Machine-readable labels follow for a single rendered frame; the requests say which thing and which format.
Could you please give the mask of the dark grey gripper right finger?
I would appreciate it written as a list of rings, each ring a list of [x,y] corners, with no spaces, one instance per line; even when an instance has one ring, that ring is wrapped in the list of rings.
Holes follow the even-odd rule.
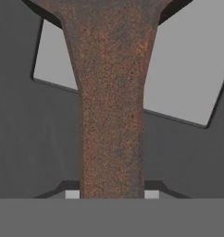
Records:
[[[145,181],[144,182],[145,199],[189,199],[189,196],[170,190],[162,181]]]

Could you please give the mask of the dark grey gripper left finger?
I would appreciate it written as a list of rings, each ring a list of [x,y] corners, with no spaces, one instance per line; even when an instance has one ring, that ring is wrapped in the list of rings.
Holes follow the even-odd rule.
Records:
[[[36,199],[79,199],[80,183],[78,181],[62,181],[58,186],[49,192],[36,196]]]

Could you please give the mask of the grey sink basin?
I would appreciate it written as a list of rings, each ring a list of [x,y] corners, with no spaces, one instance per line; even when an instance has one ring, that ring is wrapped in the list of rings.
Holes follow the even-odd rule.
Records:
[[[143,94],[143,109],[182,119],[209,116],[205,89],[224,76],[224,0],[175,0],[157,27]]]

